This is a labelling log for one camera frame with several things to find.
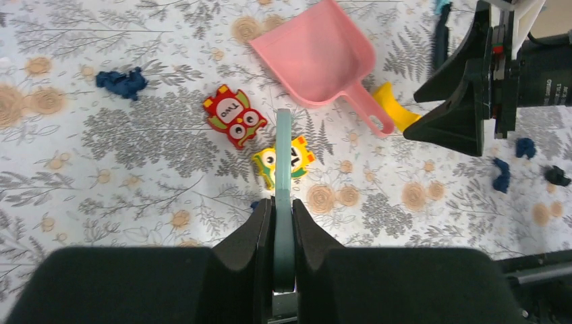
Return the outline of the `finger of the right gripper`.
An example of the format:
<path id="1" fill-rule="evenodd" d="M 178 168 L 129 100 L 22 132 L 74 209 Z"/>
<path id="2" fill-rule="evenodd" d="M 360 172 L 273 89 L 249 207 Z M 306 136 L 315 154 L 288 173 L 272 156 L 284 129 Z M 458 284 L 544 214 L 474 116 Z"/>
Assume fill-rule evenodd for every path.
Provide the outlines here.
<path id="1" fill-rule="evenodd" d="M 460 84 L 467 61 L 484 57 L 489 28 L 490 4 L 478 1 L 472 23 L 461 44 L 414 93 L 415 101 L 425 103 L 447 99 Z"/>
<path id="2" fill-rule="evenodd" d="M 470 59 L 453 94 L 405 129 L 408 140 L 432 143 L 458 153 L 480 157 L 484 120 L 488 118 L 488 74 L 481 59 Z"/>

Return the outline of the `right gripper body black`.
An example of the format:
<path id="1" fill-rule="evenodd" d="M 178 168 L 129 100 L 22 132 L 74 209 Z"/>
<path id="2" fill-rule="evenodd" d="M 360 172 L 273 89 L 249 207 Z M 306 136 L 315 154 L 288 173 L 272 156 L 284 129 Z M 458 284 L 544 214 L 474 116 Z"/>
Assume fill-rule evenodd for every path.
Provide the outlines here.
<path id="1" fill-rule="evenodd" d="M 495 138 L 515 130 L 519 108 L 571 106 L 571 20 L 562 8 L 551 16 L 544 4 L 516 60 L 505 56 L 498 24 L 491 45 Z"/>

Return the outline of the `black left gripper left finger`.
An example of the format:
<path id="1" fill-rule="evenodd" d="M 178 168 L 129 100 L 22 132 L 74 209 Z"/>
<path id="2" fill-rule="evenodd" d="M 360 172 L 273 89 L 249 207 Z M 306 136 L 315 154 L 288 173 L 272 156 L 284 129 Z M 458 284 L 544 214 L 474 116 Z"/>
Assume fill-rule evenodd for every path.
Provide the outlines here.
<path id="1" fill-rule="evenodd" d="M 216 246 L 71 247 L 34 272 L 8 323 L 258 323 L 274 203 Z"/>

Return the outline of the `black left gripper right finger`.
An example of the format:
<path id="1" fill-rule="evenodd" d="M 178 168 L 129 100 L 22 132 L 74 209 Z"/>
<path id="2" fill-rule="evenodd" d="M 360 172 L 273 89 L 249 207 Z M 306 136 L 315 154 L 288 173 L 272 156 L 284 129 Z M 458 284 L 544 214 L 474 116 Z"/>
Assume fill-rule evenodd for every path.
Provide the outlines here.
<path id="1" fill-rule="evenodd" d="M 498 265 L 469 248 L 350 248 L 293 202 L 300 323 L 523 323 Z"/>

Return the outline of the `teal hand brush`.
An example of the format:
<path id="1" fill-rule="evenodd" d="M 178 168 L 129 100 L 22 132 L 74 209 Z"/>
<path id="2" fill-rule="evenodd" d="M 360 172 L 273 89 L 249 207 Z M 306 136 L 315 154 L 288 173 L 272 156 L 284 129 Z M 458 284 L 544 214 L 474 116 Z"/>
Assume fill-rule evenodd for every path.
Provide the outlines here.
<path id="1" fill-rule="evenodd" d="M 277 110 L 275 142 L 275 245 L 273 290 L 292 292 L 295 288 L 295 236 L 291 208 L 291 111 Z"/>

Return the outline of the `black paper scrap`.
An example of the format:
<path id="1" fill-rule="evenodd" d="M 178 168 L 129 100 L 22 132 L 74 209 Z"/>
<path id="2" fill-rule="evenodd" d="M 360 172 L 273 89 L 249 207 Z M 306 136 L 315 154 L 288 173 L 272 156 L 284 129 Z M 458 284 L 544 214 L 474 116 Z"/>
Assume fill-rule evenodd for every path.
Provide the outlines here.
<path id="1" fill-rule="evenodd" d="M 544 170 L 544 178 L 546 181 L 548 181 L 551 184 L 554 184 L 555 186 L 566 187 L 571 183 L 571 178 L 568 178 L 565 175 L 565 172 L 556 165 L 553 165 L 552 167 L 547 167 Z"/>

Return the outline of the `pink plastic dustpan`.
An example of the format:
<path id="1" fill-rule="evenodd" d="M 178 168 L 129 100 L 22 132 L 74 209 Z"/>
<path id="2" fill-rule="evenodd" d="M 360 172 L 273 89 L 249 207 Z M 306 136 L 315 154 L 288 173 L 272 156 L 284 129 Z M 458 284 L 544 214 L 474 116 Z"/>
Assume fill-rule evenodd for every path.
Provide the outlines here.
<path id="1" fill-rule="evenodd" d="M 320 1 L 250 44 L 300 105 L 321 107 L 344 97 L 375 135 L 395 130 L 362 84 L 376 64 L 374 47 L 336 1 Z"/>

